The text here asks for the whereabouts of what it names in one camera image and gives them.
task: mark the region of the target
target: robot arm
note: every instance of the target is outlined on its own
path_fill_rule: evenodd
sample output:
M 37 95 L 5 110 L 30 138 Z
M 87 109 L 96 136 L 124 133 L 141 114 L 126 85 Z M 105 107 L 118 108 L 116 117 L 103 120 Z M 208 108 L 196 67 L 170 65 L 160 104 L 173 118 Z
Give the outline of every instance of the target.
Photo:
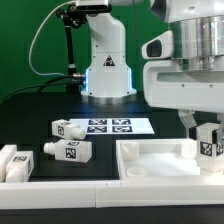
M 215 173 L 224 168 L 224 1 L 151 0 L 150 8 L 169 31 L 142 48 L 144 58 L 156 59 L 144 67 L 146 101 L 179 110 L 197 133 L 198 166 Z M 217 113 L 221 124 L 196 128 L 194 111 Z

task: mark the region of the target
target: white tray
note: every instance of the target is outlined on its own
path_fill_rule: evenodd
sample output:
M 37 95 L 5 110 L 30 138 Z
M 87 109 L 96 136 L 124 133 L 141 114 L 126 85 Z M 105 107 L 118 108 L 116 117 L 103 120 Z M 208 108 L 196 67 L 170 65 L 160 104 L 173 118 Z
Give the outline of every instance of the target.
M 1 183 L 0 209 L 224 204 L 224 177 L 199 176 L 194 160 L 180 158 L 182 140 L 133 141 L 142 154 L 133 164 L 122 158 L 125 141 L 116 142 L 121 180 Z M 148 175 L 127 178 L 128 167 L 137 165 L 145 166 Z

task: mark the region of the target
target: marker sheet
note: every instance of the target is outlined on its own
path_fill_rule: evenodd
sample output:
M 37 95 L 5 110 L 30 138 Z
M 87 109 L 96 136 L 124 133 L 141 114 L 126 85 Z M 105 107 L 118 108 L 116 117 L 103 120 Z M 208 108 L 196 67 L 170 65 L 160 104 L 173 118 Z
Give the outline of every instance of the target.
M 97 134 L 154 134 L 148 118 L 70 119 L 88 135 Z

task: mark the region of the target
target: black cable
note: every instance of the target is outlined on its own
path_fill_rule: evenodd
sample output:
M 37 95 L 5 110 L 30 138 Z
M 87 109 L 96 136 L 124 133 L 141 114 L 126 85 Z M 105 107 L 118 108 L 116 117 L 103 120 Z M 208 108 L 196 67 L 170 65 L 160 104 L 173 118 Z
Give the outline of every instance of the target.
M 47 87 L 46 85 L 52 84 L 53 82 L 57 82 L 57 81 L 60 81 L 62 79 L 72 79 L 72 78 L 73 78 L 73 76 L 71 76 L 71 75 L 56 77 L 54 79 L 51 79 L 51 80 L 47 81 L 43 86 L 41 86 L 37 90 L 37 92 L 40 93 L 45 87 Z
M 13 92 L 9 93 L 5 99 L 2 101 L 2 103 L 6 102 L 10 97 L 12 97 L 15 93 L 18 93 L 18 92 L 21 92 L 21 91 L 24 91 L 24 90 L 27 90 L 27 89 L 35 89 L 35 88 L 40 88 L 40 87 L 48 87 L 48 86 L 62 86 L 62 85 L 66 85 L 66 83 L 58 83 L 58 84 L 45 84 L 45 85 L 36 85 L 36 86 L 27 86 L 27 87 L 23 87 L 23 88 L 20 88 L 20 89 L 16 89 L 14 90 Z
M 137 18 L 136 18 L 136 8 L 135 8 L 135 0 L 132 0 L 132 10 L 133 10 L 133 29 L 134 29 L 134 33 L 135 33 L 135 42 L 136 42 L 136 48 L 138 49 L 138 59 L 139 59 L 139 65 L 140 65 L 140 69 L 143 70 L 144 67 L 144 62 L 143 62 L 143 58 L 141 57 L 141 45 L 139 43 L 139 37 L 137 34 Z

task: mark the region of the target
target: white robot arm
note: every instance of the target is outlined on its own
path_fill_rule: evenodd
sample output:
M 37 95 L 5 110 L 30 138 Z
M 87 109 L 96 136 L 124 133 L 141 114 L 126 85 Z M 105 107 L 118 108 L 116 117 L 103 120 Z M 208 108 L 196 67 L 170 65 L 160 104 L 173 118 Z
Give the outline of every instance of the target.
M 78 0 L 76 8 L 86 16 L 91 31 L 92 63 L 86 71 L 86 88 L 82 98 L 102 104 L 122 103 L 132 99 L 131 69 L 126 64 L 125 28 L 110 13 L 111 6 L 139 3 L 142 0 Z
M 194 111 L 218 114 L 221 124 L 197 127 L 198 166 L 204 173 L 224 168 L 224 1 L 151 0 L 152 12 L 169 31 L 142 47 L 144 94 L 153 107 L 179 110 L 196 130 Z

